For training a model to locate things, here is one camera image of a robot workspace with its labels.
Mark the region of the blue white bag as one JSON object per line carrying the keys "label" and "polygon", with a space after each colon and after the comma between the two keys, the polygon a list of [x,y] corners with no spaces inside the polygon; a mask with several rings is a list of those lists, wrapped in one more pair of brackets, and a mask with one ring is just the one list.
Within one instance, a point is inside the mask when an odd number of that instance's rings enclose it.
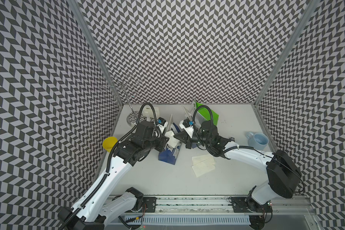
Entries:
{"label": "blue white bag", "polygon": [[185,117],[183,120],[185,120],[185,119],[188,118],[190,121],[193,122],[193,116],[192,116],[191,113],[188,111],[188,109],[187,109],[186,107],[184,107],[184,106],[182,106],[182,108],[183,108],[183,111],[184,111],[184,113],[185,113],[185,115],[186,115],[186,117]]}
{"label": "blue white bag", "polygon": [[[175,134],[178,134],[181,132],[178,125],[176,123],[174,123],[174,121],[173,121],[173,115],[170,116],[170,119],[168,121],[168,126],[167,126],[165,132],[163,133],[163,136],[165,137],[165,133],[167,131],[171,131],[171,130]],[[165,144],[163,151],[161,151],[158,155],[158,160],[161,162],[175,165],[177,157],[178,157],[179,152],[180,152],[181,145],[172,149],[172,148],[168,147],[167,144]]]}

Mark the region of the cream paper receipt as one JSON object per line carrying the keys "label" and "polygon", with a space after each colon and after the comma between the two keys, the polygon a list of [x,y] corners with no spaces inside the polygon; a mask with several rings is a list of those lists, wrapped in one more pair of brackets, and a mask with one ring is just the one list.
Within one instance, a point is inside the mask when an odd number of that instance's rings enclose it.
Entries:
{"label": "cream paper receipt", "polygon": [[165,137],[168,138],[168,141],[167,141],[167,146],[174,149],[178,146],[181,145],[181,142],[180,140],[178,140],[177,138],[174,137],[175,133],[171,130],[171,131],[167,131],[165,133]]}

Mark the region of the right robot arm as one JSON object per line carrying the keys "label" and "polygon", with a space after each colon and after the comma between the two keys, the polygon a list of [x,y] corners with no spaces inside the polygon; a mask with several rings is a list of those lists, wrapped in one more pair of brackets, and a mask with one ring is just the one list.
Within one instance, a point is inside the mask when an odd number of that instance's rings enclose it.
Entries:
{"label": "right robot arm", "polygon": [[210,155],[226,160],[236,160],[262,170],[267,180],[254,186],[238,205],[249,212],[260,212],[277,197],[292,198],[296,188],[302,183],[301,171],[293,160],[282,150],[265,152],[254,147],[243,146],[218,134],[212,121],[204,121],[197,127],[189,119],[179,124],[181,132],[174,137],[185,144],[187,149],[193,145],[202,146]]}

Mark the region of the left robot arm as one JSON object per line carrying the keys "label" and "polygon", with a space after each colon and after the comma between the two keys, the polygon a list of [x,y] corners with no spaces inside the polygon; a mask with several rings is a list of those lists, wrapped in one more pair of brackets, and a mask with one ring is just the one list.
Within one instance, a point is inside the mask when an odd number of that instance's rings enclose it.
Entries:
{"label": "left robot arm", "polygon": [[151,150],[163,150],[168,141],[163,134],[167,126],[167,121],[161,117],[154,122],[143,120],[125,134],[111,149],[106,168],[89,190],[71,208],[60,210],[59,229],[103,230],[126,211],[138,211],[143,194],[134,188],[111,202],[107,199],[135,163],[144,160]]}

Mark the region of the green white bag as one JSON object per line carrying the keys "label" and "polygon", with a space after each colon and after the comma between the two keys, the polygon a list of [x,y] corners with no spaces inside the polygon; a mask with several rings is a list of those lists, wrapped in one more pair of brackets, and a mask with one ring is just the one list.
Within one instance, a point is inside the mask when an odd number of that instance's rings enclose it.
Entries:
{"label": "green white bag", "polygon": [[[217,125],[219,120],[219,115],[214,111],[211,110],[213,115],[213,124]],[[201,108],[198,110],[195,120],[197,123],[201,124],[203,121],[210,120],[209,111],[206,108]]]}

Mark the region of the cream receipt pile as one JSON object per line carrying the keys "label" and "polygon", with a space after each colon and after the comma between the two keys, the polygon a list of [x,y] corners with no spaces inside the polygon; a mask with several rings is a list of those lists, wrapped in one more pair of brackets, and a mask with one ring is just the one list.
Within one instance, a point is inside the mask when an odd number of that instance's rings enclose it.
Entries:
{"label": "cream receipt pile", "polygon": [[192,169],[196,177],[215,170],[215,160],[210,154],[192,157]]}

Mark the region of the yellow plastic cup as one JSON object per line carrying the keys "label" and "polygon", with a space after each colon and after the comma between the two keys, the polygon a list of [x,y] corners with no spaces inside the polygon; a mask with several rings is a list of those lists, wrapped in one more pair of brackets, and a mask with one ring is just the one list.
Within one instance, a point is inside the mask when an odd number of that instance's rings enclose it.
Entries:
{"label": "yellow plastic cup", "polygon": [[118,139],[116,137],[108,137],[103,141],[102,147],[107,152],[110,152],[112,148],[117,144],[117,142]]}

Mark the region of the light blue mug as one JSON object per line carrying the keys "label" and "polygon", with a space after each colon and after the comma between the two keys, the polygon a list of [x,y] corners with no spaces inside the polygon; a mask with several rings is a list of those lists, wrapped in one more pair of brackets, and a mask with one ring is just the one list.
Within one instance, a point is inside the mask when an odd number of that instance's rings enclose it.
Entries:
{"label": "light blue mug", "polygon": [[263,133],[248,132],[246,137],[248,139],[248,146],[253,147],[256,150],[264,150],[269,144],[268,137]]}

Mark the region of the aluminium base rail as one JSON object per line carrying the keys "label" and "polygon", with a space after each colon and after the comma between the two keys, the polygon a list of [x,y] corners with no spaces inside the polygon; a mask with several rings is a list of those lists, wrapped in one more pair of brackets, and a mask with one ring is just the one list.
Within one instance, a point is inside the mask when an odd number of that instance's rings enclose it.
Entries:
{"label": "aluminium base rail", "polygon": [[229,226],[255,229],[321,230],[315,210],[305,196],[274,198],[263,205],[248,203],[240,195],[152,195],[140,212],[127,211],[111,222],[139,230],[158,226]]}

